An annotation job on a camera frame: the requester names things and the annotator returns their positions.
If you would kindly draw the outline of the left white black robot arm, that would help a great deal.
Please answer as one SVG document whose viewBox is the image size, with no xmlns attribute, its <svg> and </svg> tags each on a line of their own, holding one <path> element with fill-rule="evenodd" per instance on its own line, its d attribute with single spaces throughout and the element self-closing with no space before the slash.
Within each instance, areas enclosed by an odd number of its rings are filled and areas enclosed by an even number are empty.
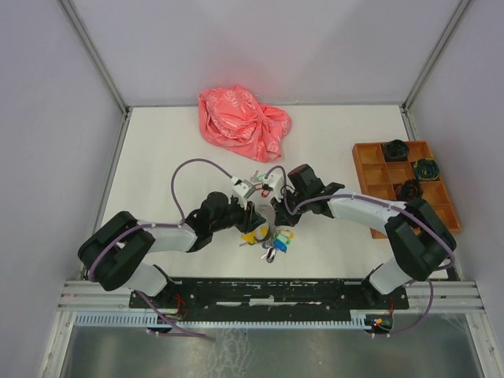
<svg viewBox="0 0 504 378">
<path fill-rule="evenodd" d="M 236 228 L 255 234 L 268 221 L 252 202 L 244 206 L 236 197 L 214 191 L 181 224 L 140 221 L 121 211 L 78 249 L 87 277 L 105 291 L 126 287 L 144 293 L 158 307 L 169 305 L 174 288 L 162 269 L 143 260 L 154 252 L 192 253 L 208 246 L 217 232 Z"/>
</svg>

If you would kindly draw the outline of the large metal keyring with keys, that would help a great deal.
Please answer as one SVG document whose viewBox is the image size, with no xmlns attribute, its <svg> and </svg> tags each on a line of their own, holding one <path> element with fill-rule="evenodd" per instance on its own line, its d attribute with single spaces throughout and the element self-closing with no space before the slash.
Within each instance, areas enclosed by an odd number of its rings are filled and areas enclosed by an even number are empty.
<svg viewBox="0 0 504 378">
<path fill-rule="evenodd" d="M 256 214 L 265 219 L 265 223 L 254 231 L 241 235 L 243 246 L 260 246 L 265 252 L 261 260 L 273 263 L 278 254 L 287 253 L 295 234 L 293 231 L 275 226 L 275 211 L 269 205 L 260 205 Z"/>
</svg>

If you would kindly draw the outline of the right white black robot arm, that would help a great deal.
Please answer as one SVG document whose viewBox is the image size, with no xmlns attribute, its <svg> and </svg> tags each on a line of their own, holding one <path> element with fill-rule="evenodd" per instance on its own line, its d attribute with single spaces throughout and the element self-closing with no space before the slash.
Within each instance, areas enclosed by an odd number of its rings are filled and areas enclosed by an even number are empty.
<svg viewBox="0 0 504 378">
<path fill-rule="evenodd" d="M 278 225 L 295 226 L 307 212 L 353 221 L 387 237 L 392 258 L 370 272 L 362 301 L 379 308 L 397 287 L 426 281 L 454 266 L 456 241 L 431 205 L 422 198 L 391 201 L 357 193 L 341 183 L 324 184 L 307 165 L 286 172 L 277 165 L 263 177 L 273 192 Z"/>
</svg>

